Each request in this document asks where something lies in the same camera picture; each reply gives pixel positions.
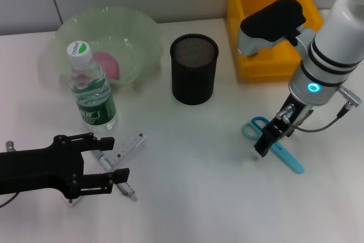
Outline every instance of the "scissors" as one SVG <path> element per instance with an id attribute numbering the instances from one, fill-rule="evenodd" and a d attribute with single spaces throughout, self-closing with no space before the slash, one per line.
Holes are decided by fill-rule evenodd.
<path id="1" fill-rule="evenodd" d="M 260 136 L 263 134 L 263 129 L 257 124 L 257 121 L 262 121 L 266 125 L 269 123 L 269 120 L 265 117 L 254 117 L 251 122 L 247 122 L 243 125 L 242 131 L 244 137 L 253 140 L 258 140 L 260 138 Z M 249 133 L 247 131 L 248 128 L 253 130 L 256 134 Z M 293 172 L 302 174 L 305 171 L 305 168 L 302 166 L 302 164 L 286 148 L 284 148 L 280 142 L 273 143 L 270 150 Z"/>

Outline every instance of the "yellow bin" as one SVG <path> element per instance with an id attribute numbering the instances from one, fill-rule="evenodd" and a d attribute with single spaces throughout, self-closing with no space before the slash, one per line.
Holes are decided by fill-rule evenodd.
<path id="1" fill-rule="evenodd" d="M 229 0 L 227 7 L 227 26 L 230 42 L 236 55 L 237 74 L 245 82 L 264 82 L 288 80 L 301 58 L 287 42 L 271 49 L 263 48 L 256 55 L 246 57 L 237 52 L 237 37 L 241 21 L 247 16 L 266 7 L 276 0 Z M 323 21 L 312 0 L 298 0 L 306 17 L 305 26 L 317 31 Z"/>

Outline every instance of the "green label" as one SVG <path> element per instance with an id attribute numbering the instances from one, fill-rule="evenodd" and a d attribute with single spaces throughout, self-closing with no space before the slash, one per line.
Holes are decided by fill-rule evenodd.
<path id="1" fill-rule="evenodd" d="M 82 119 L 90 125 L 103 125 L 109 122 L 116 113 L 112 95 L 105 102 L 96 106 L 83 106 L 79 104 L 77 106 Z"/>
<path id="2" fill-rule="evenodd" d="M 83 53 L 87 49 L 87 46 L 85 43 L 82 43 L 80 49 L 78 50 L 79 53 Z"/>

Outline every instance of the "pink ball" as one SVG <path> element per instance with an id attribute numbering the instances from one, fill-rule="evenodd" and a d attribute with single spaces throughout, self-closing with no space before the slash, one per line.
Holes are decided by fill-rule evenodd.
<path id="1" fill-rule="evenodd" d="M 106 52 L 95 52 L 93 57 L 100 64 L 109 79 L 119 79 L 119 65 L 115 58 Z"/>

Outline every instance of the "cable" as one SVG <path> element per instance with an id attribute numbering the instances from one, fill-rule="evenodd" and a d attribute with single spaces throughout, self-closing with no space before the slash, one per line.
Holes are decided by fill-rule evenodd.
<path id="1" fill-rule="evenodd" d="M 320 131 L 323 131 L 327 128 L 329 128 L 330 126 L 332 126 L 334 123 L 336 123 L 340 118 L 336 117 L 335 120 L 333 120 L 331 123 L 329 123 L 328 125 L 322 127 L 322 128 L 319 128 L 319 129 L 313 129 L 313 130 L 308 130 L 308 129 L 303 129 L 303 128 L 299 128 L 298 126 L 295 126 L 293 124 L 291 124 L 290 122 L 288 123 L 288 125 L 294 129 L 297 129 L 299 131 L 302 131 L 302 132 L 307 132 L 307 133 L 314 133 L 314 132 L 320 132 Z"/>
<path id="2" fill-rule="evenodd" d="M 12 196 L 7 202 L 1 204 L 0 208 L 7 206 L 10 202 L 12 202 L 18 196 L 18 194 L 19 194 L 19 192 L 17 192 L 14 196 Z"/>

